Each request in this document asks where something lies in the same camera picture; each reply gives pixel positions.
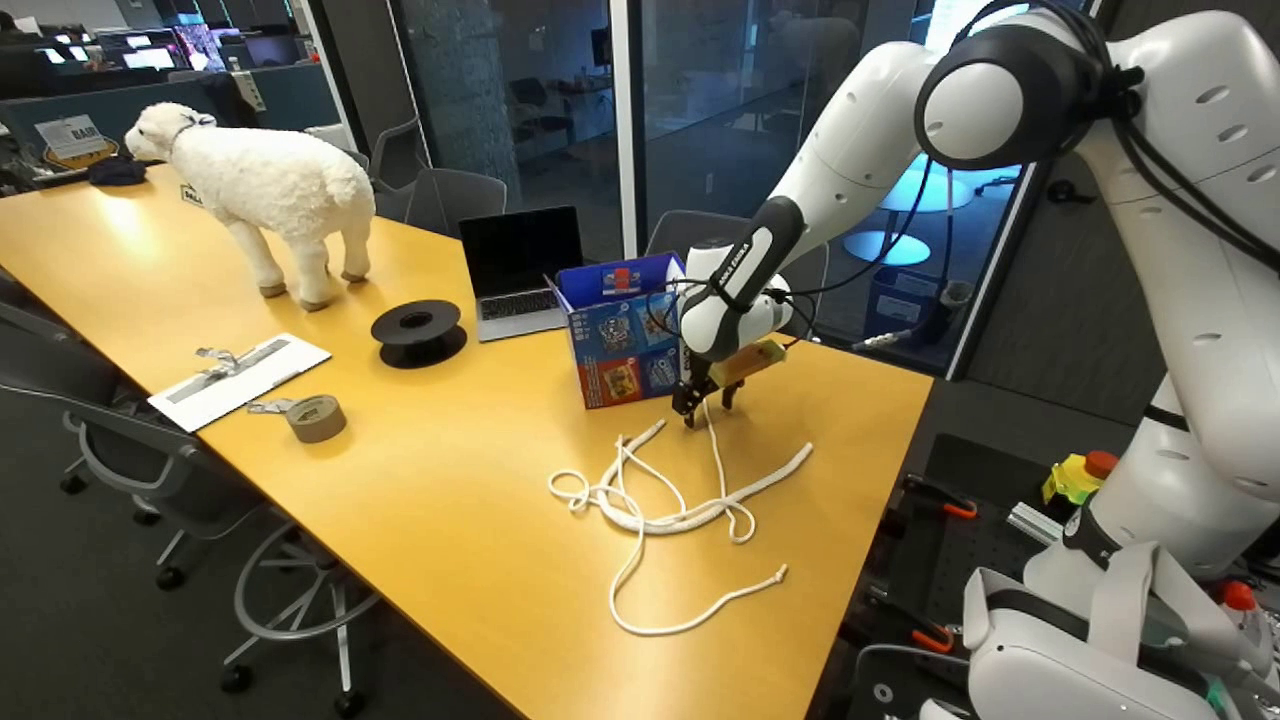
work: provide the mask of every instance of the white paper sheet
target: white paper sheet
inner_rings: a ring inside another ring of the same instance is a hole
[[[281,331],[242,351],[240,372],[223,378],[214,367],[198,367],[176,381],[170,388],[148,396],[148,403],[176,419],[185,432],[197,432],[322,359],[322,347]]]

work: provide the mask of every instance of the laptop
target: laptop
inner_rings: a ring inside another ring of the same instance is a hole
[[[478,309],[478,344],[565,329],[551,278],[585,266],[577,207],[459,222]]]

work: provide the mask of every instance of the white sheep figure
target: white sheep figure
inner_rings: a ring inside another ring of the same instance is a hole
[[[326,233],[342,238],[342,279],[369,278],[372,185],[348,152],[303,131],[214,128],[185,104],[148,104],[122,146],[135,159],[176,170],[231,233],[262,296],[287,287],[306,314],[332,303],[338,285],[326,278]],[[292,247],[295,285],[284,285],[262,230]]]

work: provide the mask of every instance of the glass wall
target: glass wall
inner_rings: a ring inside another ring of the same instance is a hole
[[[793,165],[827,98],[883,41],[945,54],[985,0],[639,0],[639,222],[667,207],[751,217]],[[803,255],[788,279],[810,291],[795,314],[825,344],[856,347],[876,331],[915,331],[879,351],[945,372],[961,319],[985,279],[1024,170],[949,171],[922,157],[879,212]],[[922,200],[883,260],[883,233]]]
[[[514,212],[573,204],[587,260],[615,260],[622,255],[621,204],[634,212],[629,233],[639,254],[667,207],[751,217],[866,48],[883,41],[949,48],[985,0],[388,3],[430,159],[504,177]],[[629,115],[615,115],[615,88],[632,88]],[[915,189],[922,204],[902,212],[900,197]],[[810,338],[860,347],[876,331],[915,331],[883,357],[945,372],[1018,193],[1024,170],[912,165],[879,212],[788,271],[809,291],[798,314]],[[902,238],[915,254],[871,266],[866,247],[902,217],[912,217]],[[955,319],[937,329],[933,319],[951,303]]]
[[[430,159],[504,177],[511,212],[577,207],[615,260],[607,0],[392,0]]]

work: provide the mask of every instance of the yellow table top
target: yellow table top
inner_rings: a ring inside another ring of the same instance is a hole
[[[751,502],[751,543],[726,543],[723,519],[652,540],[621,603],[673,624],[781,566],[793,573],[697,632],[644,641],[605,603],[632,538],[573,515],[549,476],[601,476],[615,435],[667,419],[644,457],[705,502],[708,432],[667,400],[587,411],[565,331],[470,342],[435,367],[378,365],[369,329],[403,300],[451,300],[477,329],[456,240],[375,222],[372,285],[303,314],[259,300],[221,223],[153,170],[141,189],[0,200],[0,266],[148,392],[198,367],[197,347],[242,351],[270,331],[326,347],[326,365],[270,396],[332,392],[348,411],[338,435],[300,444],[284,419],[249,411],[198,435],[527,718],[803,718],[926,396],[926,378],[810,344],[751,378],[714,415],[726,484],[803,440],[814,457]]]

